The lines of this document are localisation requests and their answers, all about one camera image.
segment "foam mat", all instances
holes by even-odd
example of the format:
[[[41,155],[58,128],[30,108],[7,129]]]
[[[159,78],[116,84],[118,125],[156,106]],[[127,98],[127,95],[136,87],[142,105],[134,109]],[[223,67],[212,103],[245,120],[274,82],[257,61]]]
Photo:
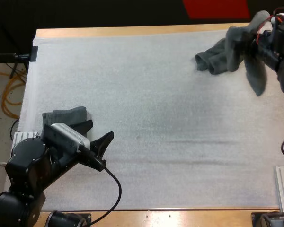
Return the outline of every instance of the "foam mat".
[[[90,140],[115,133],[104,158],[123,187],[118,209],[278,206],[284,94],[269,69],[260,97],[243,64],[196,71],[195,54],[224,36],[35,38],[19,129],[41,132],[42,113],[86,106]],[[77,165],[45,195],[44,210],[101,210],[118,187]]]

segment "wooden table edge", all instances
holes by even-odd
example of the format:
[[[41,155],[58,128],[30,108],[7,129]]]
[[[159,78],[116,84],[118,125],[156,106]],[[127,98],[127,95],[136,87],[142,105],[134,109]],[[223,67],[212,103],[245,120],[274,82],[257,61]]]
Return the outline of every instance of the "wooden table edge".
[[[230,26],[246,26],[248,23],[204,24],[204,25],[167,25],[167,26],[135,26],[135,27],[84,27],[84,28],[52,28],[38,29],[39,38],[95,37],[122,35],[158,35],[185,32],[202,32],[225,30]]]

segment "table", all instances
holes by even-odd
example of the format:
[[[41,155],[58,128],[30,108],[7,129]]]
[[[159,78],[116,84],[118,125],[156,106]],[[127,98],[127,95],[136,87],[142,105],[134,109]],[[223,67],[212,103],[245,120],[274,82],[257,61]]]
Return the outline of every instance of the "table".
[[[64,28],[38,29],[36,37],[89,37],[116,35],[154,35],[169,33],[184,33],[228,29],[230,26],[246,26],[238,24],[212,25],[179,25],[179,26],[141,26],[141,27],[101,27],[101,28]],[[207,209],[165,209],[165,210],[117,210],[109,214],[94,226],[251,226],[252,212],[279,211],[278,208],[207,208]],[[100,217],[104,211],[91,211],[93,220]],[[41,213],[35,226],[43,227],[48,212]]]

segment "floor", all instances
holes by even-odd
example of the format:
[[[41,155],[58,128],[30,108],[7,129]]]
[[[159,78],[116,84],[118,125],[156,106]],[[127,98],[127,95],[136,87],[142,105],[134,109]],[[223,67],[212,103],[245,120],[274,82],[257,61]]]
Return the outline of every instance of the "floor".
[[[19,70],[25,70],[23,65],[18,65]],[[11,68],[9,68],[5,63],[0,63],[0,72],[5,72],[10,74]],[[10,156],[10,148],[12,144],[12,140],[10,139],[10,128],[14,123],[15,119],[6,116],[1,109],[1,97],[2,92],[9,81],[9,77],[0,75],[0,162],[7,162]],[[24,94],[24,86],[18,87],[15,90],[11,91],[8,96],[8,99],[12,102],[20,102],[23,98]],[[20,106],[9,106],[9,109],[19,115],[20,114]],[[13,128],[13,131],[17,130],[17,124]],[[6,172],[4,167],[0,166],[0,193],[3,190],[4,183],[6,179]]]

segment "dark gray sock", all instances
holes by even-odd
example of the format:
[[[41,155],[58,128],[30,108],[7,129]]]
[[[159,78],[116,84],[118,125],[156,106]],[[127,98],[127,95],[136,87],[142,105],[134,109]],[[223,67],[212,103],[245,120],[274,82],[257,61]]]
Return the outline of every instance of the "dark gray sock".
[[[212,48],[195,56],[197,70],[208,69],[211,74],[220,74],[227,71],[225,38],[217,42]]]
[[[54,110],[53,112],[43,113],[43,125],[53,123],[77,124],[86,121],[86,113],[86,107],[83,106],[70,110]]]

